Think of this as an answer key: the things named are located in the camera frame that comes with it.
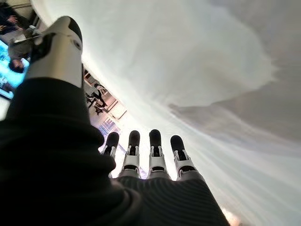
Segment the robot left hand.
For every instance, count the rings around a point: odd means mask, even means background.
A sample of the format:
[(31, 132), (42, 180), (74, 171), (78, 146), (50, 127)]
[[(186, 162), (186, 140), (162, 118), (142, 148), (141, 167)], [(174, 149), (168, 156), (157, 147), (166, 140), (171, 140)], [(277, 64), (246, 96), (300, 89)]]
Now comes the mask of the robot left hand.
[(83, 90), (82, 35), (69, 16), (29, 44), (30, 65), (0, 122), (3, 226), (226, 226), (228, 221), (180, 136), (170, 139), (177, 180), (166, 168), (157, 129), (149, 173), (139, 172), (140, 134), (129, 134), (121, 172), (119, 135), (91, 125)]

